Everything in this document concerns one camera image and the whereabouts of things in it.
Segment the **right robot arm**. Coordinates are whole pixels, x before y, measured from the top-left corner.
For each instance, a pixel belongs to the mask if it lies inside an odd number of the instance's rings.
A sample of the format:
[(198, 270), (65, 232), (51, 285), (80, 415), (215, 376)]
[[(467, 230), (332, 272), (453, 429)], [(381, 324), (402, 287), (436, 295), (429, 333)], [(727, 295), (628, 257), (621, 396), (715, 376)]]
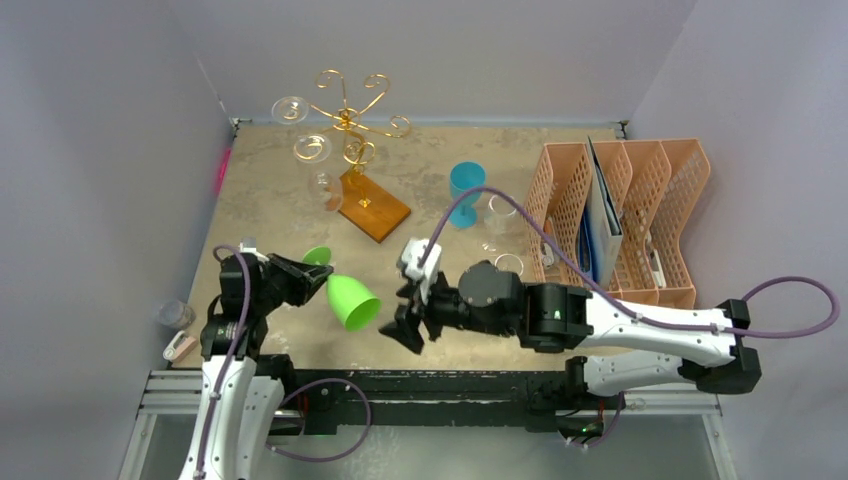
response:
[(564, 399), (584, 407), (597, 397), (667, 383), (690, 383), (721, 395), (751, 392), (762, 377), (758, 352), (731, 328), (750, 323), (747, 306), (729, 300), (707, 310), (681, 310), (612, 301), (585, 288), (524, 283), (517, 273), (481, 261), (457, 286), (443, 273), (410, 279), (397, 292), (403, 302), (380, 333), (415, 354), (426, 328), (436, 340), (443, 328), (515, 337), (542, 354), (593, 347), (620, 347), (611, 358), (570, 362), (561, 381)]

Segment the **green plastic goblet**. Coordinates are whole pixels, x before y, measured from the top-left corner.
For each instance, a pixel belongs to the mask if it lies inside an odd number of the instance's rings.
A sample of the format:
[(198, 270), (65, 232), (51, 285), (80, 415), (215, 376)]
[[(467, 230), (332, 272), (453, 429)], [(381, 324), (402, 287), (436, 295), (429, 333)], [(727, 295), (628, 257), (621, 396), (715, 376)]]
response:
[(326, 287), (327, 303), (342, 326), (350, 332), (362, 330), (378, 316), (382, 302), (361, 281), (335, 273), (331, 259), (331, 250), (326, 246), (313, 247), (303, 256), (303, 263), (327, 271), (319, 275), (310, 295)]

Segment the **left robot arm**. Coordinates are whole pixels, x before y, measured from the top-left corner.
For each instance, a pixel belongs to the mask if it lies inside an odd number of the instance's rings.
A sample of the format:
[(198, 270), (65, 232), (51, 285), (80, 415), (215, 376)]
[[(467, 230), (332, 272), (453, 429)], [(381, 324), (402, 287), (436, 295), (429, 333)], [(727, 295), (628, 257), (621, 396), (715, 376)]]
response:
[(263, 355), (268, 315), (306, 304), (334, 269), (326, 248), (293, 261), (232, 248), (201, 331), (201, 400), (182, 479), (253, 479), (274, 412), (297, 399), (286, 355)]

